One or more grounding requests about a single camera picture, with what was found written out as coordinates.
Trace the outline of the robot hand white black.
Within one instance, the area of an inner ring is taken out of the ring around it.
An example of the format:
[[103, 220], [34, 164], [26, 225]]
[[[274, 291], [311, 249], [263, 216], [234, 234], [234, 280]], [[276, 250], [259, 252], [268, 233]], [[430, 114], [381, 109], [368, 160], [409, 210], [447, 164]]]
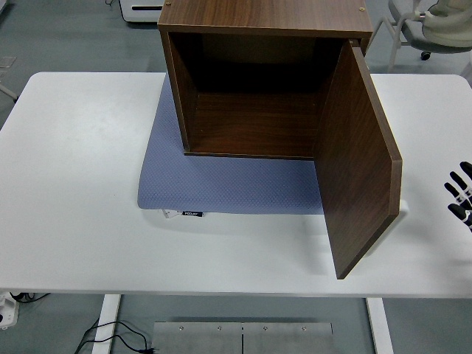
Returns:
[[448, 210], [471, 231], [471, 163], [460, 162], [459, 167], [470, 181], [466, 182], [455, 171], [449, 173], [455, 185], [444, 183], [444, 188], [454, 197], [454, 202], [448, 205]]

